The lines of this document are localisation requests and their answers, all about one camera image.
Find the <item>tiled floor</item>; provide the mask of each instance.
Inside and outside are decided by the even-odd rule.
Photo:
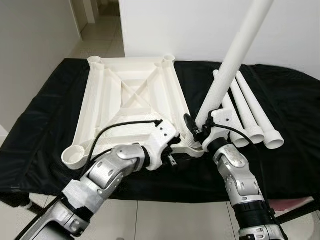
[[[31,198],[42,207],[54,199],[37,194],[32,194]],[[4,240],[14,239],[35,216],[3,203],[0,203],[0,214],[1,239]],[[238,228],[229,202],[187,204],[108,200],[78,239],[238,240]],[[320,239],[317,213],[285,223],[283,229],[290,240]]]
[[[70,58],[125,57],[120,17],[102,16],[97,24],[88,24],[81,34],[82,42],[75,47],[69,56]]]

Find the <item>pipe end cap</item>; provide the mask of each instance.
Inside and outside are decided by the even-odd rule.
[[[277,130],[270,130],[264,133],[264,145],[267,149],[278,149],[284,143],[285,140]]]

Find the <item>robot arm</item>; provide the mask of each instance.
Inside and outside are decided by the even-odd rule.
[[[232,112],[218,109],[209,113],[203,130],[189,115],[184,116],[195,141],[213,156],[224,179],[225,189],[239,223],[240,240],[285,240],[285,234],[273,217],[261,193],[256,177],[250,172],[248,160],[227,142],[229,131],[214,124],[232,127]]]
[[[57,201],[22,240],[72,240],[90,224],[92,216],[117,189],[122,179],[143,167],[155,170],[162,165],[161,154],[179,142],[179,133],[162,121],[144,146],[118,145],[99,157],[80,180],[72,180]]]

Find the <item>black tablecloth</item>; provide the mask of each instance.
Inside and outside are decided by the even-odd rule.
[[[195,118],[220,63],[176,61],[191,115]],[[79,171],[68,169],[61,154],[76,132],[90,67],[84,59],[65,59],[17,120],[0,149],[0,192],[58,195]],[[261,152],[270,199],[291,199],[320,192],[320,81],[277,66],[253,65],[241,71],[261,106],[283,136],[279,149]],[[240,151],[259,180],[250,147]],[[179,171],[143,170],[123,180],[114,199],[201,203],[225,201],[224,181],[210,156],[174,155]]]

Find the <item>white pvc pipe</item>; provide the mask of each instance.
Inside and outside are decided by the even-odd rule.
[[[264,131],[264,145],[268,149],[280,148],[285,143],[285,140],[282,138],[281,134],[277,130],[275,130],[274,126],[270,122],[268,116],[261,107],[256,96],[250,89],[242,73],[238,71],[235,77],[241,87],[241,90],[243,92],[243,95],[245,96],[248,105],[250,106],[251,112],[253,113],[255,120]]]
[[[265,139],[264,131],[261,127],[258,126],[252,112],[246,102],[244,95],[241,92],[241,89],[236,81],[233,80],[231,84],[231,91],[238,108],[244,129],[248,133],[248,137],[254,144],[259,144]]]
[[[274,0],[253,1],[225,56],[219,70],[220,73],[213,82],[195,119],[199,129],[205,124],[208,112],[218,109],[222,103],[273,2]],[[193,141],[191,132],[188,132],[187,140],[189,143]]]
[[[213,71],[213,76],[214,79],[218,77],[218,70]],[[240,119],[237,115],[236,109],[234,107],[234,104],[232,103],[230,96],[228,93],[226,93],[224,99],[222,100],[222,106],[224,109],[231,109],[232,110],[232,121],[234,123],[234,128],[245,134],[246,136],[248,135],[247,131],[244,130],[244,128],[241,125]],[[230,132],[230,139],[231,142],[237,147],[237,148],[243,148],[249,144],[249,142],[241,135],[238,133],[231,131]]]

